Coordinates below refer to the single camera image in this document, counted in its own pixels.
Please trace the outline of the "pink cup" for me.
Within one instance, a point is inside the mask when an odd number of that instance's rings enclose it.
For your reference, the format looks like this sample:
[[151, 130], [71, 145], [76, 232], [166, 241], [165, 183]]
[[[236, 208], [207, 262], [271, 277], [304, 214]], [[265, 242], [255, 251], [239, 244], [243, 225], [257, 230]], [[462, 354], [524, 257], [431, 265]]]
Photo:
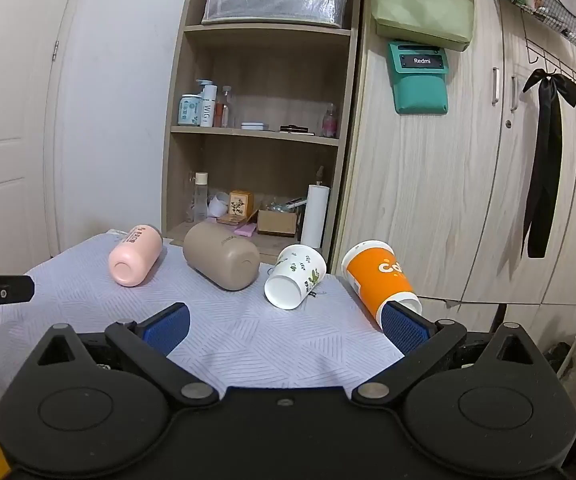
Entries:
[[160, 232], [148, 224], [134, 226], [110, 252], [109, 272], [113, 281], [124, 287], [143, 283], [162, 252]]

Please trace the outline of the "orange paper cup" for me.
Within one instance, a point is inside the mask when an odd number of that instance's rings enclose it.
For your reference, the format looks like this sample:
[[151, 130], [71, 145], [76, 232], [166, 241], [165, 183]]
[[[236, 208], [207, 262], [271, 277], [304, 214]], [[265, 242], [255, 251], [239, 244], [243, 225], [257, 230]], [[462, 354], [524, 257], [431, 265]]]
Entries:
[[354, 245], [342, 259], [342, 274], [379, 327], [389, 301], [422, 314], [422, 303], [387, 243], [366, 240]]

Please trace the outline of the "tan beige cup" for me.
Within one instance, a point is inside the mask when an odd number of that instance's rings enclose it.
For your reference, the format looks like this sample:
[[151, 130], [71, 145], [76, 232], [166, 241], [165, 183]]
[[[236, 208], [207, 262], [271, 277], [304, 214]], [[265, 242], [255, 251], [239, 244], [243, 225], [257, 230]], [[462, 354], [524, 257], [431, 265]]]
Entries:
[[191, 268], [230, 292], [247, 288], [259, 275], [256, 245], [217, 223], [193, 226], [184, 237], [183, 254]]

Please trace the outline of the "white floral paper cup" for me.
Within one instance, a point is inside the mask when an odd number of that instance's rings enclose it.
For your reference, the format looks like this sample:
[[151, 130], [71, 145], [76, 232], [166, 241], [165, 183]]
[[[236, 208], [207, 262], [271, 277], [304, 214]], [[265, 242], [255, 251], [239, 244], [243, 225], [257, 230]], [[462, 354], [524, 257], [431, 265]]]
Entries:
[[286, 247], [268, 274], [263, 290], [276, 308], [294, 310], [323, 281], [327, 266], [314, 248], [301, 244]]

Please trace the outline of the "white patterned table cloth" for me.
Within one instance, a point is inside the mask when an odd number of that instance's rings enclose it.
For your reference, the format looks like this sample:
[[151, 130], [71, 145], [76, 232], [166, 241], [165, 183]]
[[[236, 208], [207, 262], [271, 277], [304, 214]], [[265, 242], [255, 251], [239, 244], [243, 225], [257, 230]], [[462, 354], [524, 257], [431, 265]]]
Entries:
[[0, 311], [0, 397], [53, 325], [100, 333], [117, 320], [142, 322], [177, 301], [189, 308], [190, 327], [169, 358], [218, 392], [352, 390], [402, 359], [350, 287], [334, 276], [326, 276], [300, 307], [283, 311], [265, 299], [266, 264], [251, 286], [226, 292], [192, 270], [181, 247], [168, 245], [148, 281], [124, 288], [108, 272], [119, 240], [113, 233], [96, 235], [30, 270], [33, 299]]

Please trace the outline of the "pink flat pad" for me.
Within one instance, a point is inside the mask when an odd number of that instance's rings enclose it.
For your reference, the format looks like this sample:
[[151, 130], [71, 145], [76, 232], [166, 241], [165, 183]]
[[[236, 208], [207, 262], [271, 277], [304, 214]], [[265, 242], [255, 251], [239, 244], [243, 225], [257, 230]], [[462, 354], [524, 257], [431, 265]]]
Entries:
[[256, 232], [256, 222], [248, 222], [238, 226], [234, 233], [238, 236], [243, 237], [252, 237], [253, 234]]

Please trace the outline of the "wooden wardrobe cabinet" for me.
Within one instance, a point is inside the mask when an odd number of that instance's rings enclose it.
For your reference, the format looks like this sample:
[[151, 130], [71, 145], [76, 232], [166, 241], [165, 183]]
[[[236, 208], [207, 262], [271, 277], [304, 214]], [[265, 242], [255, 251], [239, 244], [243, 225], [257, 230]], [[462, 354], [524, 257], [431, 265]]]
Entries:
[[[527, 51], [534, 41], [547, 52]], [[576, 51], [508, 0], [476, 0], [474, 39], [448, 54], [448, 112], [401, 115], [387, 43], [363, 18], [358, 99], [334, 256], [388, 243], [419, 296], [512, 310], [576, 306], [576, 106], [561, 110], [564, 144], [546, 254], [522, 237], [538, 123], [524, 83]]]

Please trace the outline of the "orange floral small box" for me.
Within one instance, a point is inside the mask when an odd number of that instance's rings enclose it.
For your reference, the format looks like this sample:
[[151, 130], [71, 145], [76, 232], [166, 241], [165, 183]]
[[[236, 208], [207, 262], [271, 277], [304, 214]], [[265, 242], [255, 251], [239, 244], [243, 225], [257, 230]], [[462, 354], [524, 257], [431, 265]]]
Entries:
[[233, 190], [230, 192], [228, 213], [236, 217], [248, 218], [254, 211], [254, 195], [249, 191]]

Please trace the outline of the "small cardboard box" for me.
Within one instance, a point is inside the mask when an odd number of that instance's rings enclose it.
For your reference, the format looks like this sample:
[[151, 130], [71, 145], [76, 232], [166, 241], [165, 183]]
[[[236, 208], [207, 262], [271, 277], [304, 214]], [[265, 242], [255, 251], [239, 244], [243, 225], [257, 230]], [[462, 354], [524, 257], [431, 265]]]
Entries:
[[258, 211], [258, 231], [261, 234], [295, 236], [297, 233], [298, 215], [294, 212], [274, 210]]

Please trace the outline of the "white paper towel roll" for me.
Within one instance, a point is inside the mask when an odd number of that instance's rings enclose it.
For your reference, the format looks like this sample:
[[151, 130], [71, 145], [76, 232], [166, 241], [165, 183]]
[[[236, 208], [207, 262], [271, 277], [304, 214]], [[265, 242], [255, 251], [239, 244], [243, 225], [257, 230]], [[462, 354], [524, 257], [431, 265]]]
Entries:
[[314, 249], [322, 247], [324, 224], [328, 205], [329, 188], [325, 185], [310, 184], [301, 231], [301, 244]]

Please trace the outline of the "clear bottle white cap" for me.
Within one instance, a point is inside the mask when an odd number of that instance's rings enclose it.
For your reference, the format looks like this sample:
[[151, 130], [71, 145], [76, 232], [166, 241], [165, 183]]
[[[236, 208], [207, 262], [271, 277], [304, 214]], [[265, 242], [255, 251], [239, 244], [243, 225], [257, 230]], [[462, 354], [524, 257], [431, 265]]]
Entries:
[[194, 177], [194, 200], [192, 201], [192, 221], [203, 222], [208, 216], [209, 175], [196, 172]]

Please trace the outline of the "pink spray bottle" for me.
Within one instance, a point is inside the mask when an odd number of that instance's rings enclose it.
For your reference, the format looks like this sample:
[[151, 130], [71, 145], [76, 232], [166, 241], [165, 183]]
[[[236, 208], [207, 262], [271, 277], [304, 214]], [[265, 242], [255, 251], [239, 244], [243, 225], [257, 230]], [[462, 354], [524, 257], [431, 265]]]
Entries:
[[338, 116], [337, 107], [335, 104], [329, 103], [326, 108], [322, 120], [322, 128], [320, 128], [320, 134], [325, 138], [334, 138], [337, 135], [338, 130]]

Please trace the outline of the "red liquid spray bottle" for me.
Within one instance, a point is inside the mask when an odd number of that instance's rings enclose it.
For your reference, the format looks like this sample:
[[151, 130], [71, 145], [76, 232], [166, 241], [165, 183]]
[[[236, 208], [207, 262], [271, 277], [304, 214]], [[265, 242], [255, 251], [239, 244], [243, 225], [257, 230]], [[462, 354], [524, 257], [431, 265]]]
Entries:
[[216, 128], [230, 128], [232, 119], [232, 87], [224, 84], [215, 103], [213, 125]]

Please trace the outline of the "light blue jar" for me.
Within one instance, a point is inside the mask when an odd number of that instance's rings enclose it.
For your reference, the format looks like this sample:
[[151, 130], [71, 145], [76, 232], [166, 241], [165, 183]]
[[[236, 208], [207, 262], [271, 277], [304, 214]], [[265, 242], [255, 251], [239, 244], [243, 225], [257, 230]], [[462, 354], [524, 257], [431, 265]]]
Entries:
[[183, 94], [178, 103], [177, 123], [180, 126], [199, 126], [201, 105], [200, 94]]

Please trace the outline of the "white pump bottle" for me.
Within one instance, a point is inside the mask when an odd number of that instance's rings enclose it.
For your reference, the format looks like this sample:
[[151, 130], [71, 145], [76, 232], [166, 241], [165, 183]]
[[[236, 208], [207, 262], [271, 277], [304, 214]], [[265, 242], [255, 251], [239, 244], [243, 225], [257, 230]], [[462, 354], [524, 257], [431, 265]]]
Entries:
[[201, 88], [201, 106], [199, 112], [199, 125], [202, 128], [211, 128], [214, 121], [214, 111], [218, 86], [209, 79], [198, 79], [198, 86]]

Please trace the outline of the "wooden open shelf unit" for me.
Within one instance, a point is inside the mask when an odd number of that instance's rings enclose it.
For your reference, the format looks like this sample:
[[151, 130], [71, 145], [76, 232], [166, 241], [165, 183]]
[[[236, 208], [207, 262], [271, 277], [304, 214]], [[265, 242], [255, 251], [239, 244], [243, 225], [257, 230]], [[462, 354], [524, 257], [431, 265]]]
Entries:
[[[196, 172], [212, 193], [249, 191], [256, 208], [328, 186], [323, 254], [329, 254], [354, 105], [363, 0], [346, 0], [339, 28], [301, 23], [203, 24], [206, 0], [185, 0], [171, 73], [164, 135], [162, 230], [182, 240], [192, 227]], [[180, 126], [178, 103], [198, 79], [232, 87], [230, 128]], [[320, 134], [329, 103], [334, 138]]]

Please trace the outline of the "teal Redmi pouch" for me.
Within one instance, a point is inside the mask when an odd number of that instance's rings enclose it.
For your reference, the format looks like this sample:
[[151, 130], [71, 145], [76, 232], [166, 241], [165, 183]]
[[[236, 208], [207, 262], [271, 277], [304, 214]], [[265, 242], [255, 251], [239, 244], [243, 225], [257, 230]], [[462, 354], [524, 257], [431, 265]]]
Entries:
[[448, 112], [445, 50], [408, 41], [389, 41], [386, 54], [395, 111], [400, 115]]

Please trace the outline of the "white door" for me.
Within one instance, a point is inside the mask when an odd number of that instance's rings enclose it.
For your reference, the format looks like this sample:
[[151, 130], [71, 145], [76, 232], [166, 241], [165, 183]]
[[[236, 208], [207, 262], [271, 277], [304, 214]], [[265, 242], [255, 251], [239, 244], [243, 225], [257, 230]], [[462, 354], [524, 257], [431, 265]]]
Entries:
[[0, 274], [49, 257], [44, 120], [68, 0], [0, 0]]

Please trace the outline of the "black ribbon bow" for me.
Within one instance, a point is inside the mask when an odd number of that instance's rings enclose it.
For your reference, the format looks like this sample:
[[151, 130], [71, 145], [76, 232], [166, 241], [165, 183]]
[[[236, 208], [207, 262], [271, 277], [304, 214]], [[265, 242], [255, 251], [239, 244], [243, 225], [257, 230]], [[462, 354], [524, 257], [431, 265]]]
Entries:
[[538, 86], [538, 128], [531, 179], [524, 210], [522, 246], [530, 259], [546, 255], [555, 215], [562, 161], [560, 98], [576, 107], [576, 83], [563, 74], [535, 70], [522, 89]]

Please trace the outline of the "green cushion bag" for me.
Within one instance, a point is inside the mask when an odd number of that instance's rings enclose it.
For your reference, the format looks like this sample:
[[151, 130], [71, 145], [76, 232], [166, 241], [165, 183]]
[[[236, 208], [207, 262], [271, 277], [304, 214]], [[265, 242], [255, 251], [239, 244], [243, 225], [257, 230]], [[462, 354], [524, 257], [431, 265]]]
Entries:
[[474, 36], [474, 0], [370, 0], [382, 38], [465, 51]]

